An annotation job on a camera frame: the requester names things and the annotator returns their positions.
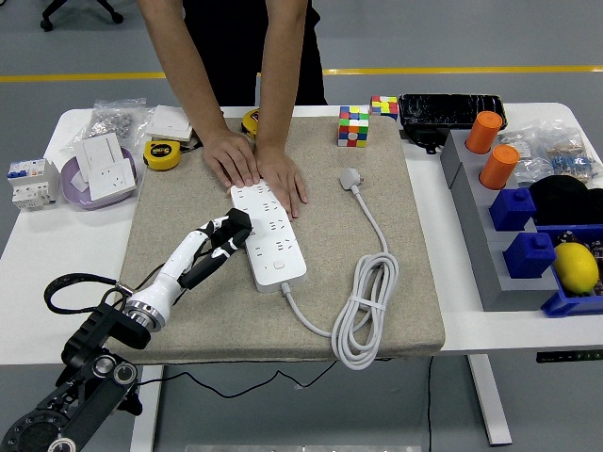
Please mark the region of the person's left hand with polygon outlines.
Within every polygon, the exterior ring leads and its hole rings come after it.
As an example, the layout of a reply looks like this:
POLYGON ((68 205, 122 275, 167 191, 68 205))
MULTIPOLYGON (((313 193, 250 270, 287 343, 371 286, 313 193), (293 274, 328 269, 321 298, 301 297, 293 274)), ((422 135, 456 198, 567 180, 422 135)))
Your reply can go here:
POLYGON ((308 195, 302 173, 284 149, 256 146, 256 179, 263 179, 283 206, 290 219, 300 216, 300 205, 308 203, 308 195))

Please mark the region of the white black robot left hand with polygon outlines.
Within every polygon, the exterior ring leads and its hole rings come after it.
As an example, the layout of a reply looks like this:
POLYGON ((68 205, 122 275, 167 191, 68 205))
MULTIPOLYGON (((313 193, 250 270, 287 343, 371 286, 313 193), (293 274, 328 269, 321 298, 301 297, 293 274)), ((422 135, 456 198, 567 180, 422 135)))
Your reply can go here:
POLYGON ((135 292, 124 312, 150 332, 160 331, 170 318, 171 306, 187 290, 216 272, 252 231, 247 213, 236 208, 190 232, 159 270, 153 283, 135 292))

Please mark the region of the person's right hand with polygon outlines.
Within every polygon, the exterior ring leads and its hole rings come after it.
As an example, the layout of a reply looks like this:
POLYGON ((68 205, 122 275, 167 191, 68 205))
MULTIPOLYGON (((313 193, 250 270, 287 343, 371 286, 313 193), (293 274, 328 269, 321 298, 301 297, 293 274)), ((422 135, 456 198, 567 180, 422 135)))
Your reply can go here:
POLYGON ((260 175, 248 140, 241 134, 220 129, 202 134, 203 159, 226 187, 252 186, 260 175))

